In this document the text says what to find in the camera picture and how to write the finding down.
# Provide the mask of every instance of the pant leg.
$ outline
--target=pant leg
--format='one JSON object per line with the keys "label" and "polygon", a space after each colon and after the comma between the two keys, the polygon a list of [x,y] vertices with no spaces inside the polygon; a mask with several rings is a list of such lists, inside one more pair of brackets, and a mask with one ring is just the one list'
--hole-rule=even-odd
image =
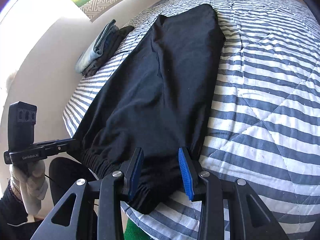
{"label": "pant leg", "polygon": [[78,179],[96,180],[87,167],[63,157],[52,160],[49,166],[49,177],[54,205]]}

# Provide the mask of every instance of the black sleeve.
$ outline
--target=black sleeve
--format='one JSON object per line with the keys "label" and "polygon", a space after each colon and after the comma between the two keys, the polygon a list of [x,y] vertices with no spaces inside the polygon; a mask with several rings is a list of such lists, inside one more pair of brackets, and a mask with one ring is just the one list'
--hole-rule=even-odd
{"label": "black sleeve", "polygon": [[10,182],[0,199],[0,212],[6,222],[11,225],[19,225],[28,221],[23,202],[12,192]]}

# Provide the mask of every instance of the blue and white striped quilt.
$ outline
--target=blue and white striped quilt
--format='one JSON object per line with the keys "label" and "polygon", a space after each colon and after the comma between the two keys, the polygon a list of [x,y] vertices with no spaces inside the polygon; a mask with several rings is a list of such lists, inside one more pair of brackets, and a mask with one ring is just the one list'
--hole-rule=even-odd
{"label": "blue and white striped quilt", "polygon": [[[159,14],[204,3],[216,10],[226,42],[200,163],[219,178],[246,179],[289,238],[303,239],[320,213],[320,27],[297,0],[161,0],[131,20],[136,28],[114,57],[81,80],[63,113],[66,127],[72,136]],[[197,237],[201,203],[184,192],[150,215],[122,208],[153,239]]]}

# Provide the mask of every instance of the folded clothes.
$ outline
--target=folded clothes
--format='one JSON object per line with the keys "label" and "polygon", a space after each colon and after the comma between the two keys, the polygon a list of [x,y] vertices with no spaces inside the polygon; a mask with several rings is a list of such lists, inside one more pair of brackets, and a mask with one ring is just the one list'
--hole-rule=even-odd
{"label": "folded clothes", "polygon": [[102,56],[91,62],[91,64],[82,71],[82,75],[84,77],[91,77],[95,75],[101,66],[111,59],[120,43],[130,32],[133,31],[133,29],[133,26],[127,26],[115,31],[113,34],[110,34],[105,40]]}
{"label": "folded clothes", "polygon": [[104,44],[108,36],[119,30],[119,28],[115,26],[115,23],[115,20],[108,23],[98,37],[91,43],[89,48],[82,53],[75,66],[77,73],[84,71],[95,59],[102,55]]}

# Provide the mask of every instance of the white glove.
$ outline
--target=white glove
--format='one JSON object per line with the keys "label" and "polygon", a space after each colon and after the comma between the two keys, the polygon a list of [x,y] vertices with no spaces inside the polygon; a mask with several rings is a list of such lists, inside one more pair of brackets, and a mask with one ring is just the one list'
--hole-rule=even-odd
{"label": "white glove", "polygon": [[15,190],[21,193],[26,212],[30,215],[36,215],[41,209],[41,200],[44,199],[48,189],[48,183],[44,176],[45,165],[43,160],[27,165],[29,177],[17,166],[10,165],[11,184]]}

